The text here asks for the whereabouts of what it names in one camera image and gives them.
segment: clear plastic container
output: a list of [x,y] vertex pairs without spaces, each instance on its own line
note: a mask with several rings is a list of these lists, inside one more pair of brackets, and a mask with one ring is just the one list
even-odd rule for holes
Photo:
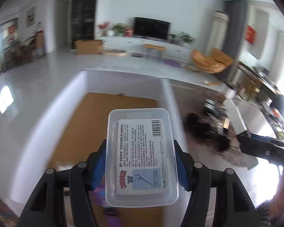
[[152,207],[179,196],[170,118],[163,108],[108,116],[105,197],[114,207]]

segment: barcode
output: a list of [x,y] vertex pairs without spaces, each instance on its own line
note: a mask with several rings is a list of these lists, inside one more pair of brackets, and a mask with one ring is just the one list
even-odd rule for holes
[[161,136],[160,121],[152,120],[151,125],[153,128],[153,136]]

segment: tall bookcase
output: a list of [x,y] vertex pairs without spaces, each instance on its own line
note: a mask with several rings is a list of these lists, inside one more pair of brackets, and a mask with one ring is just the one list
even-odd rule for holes
[[77,40],[93,40],[97,0],[72,0],[70,16],[71,49]]

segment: product label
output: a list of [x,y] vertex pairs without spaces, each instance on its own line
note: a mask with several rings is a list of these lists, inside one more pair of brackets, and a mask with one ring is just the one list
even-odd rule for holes
[[167,190],[162,119],[119,120],[118,194],[154,194]]

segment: kuromi logo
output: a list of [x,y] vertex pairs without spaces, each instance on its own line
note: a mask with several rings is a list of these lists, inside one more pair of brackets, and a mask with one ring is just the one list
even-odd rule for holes
[[125,176],[126,176],[126,171],[121,170],[120,172],[120,176],[119,176],[119,182],[120,182],[120,186],[122,189],[126,188],[126,184],[125,184]]

